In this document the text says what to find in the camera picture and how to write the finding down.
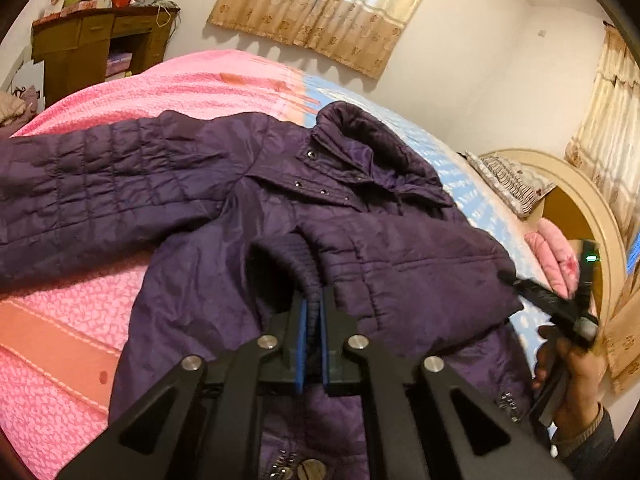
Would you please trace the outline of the grey sleeve forearm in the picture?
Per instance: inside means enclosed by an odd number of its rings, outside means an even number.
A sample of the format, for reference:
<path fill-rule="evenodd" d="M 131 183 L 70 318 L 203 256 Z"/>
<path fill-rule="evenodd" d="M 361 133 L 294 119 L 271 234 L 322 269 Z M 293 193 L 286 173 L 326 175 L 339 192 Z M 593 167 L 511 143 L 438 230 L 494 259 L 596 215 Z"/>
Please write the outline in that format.
<path fill-rule="evenodd" d="M 574 479 L 594 479 L 615 444 L 610 414 L 599 403 L 597 417 L 576 437 L 562 437 L 556 430 L 551 442 Z"/>

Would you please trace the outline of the person's right hand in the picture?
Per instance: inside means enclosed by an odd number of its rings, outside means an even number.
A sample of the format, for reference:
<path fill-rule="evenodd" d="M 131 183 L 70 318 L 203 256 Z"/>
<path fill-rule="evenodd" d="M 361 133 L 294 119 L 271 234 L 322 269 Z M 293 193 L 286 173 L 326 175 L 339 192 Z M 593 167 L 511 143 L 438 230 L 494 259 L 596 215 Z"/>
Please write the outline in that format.
<path fill-rule="evenodd" d="M 570 440 L 582 434 L 600 413 L 599 388 L 604 375 L 604 357 L 586 351 L 562 337 L 552 325 L 538 328 L 544 340 L 536 353 L 533 387 L 546 382 L 555 358 L 560 358 L 568 371 L 563 401 L 553 415 L 555 437 Z"/>

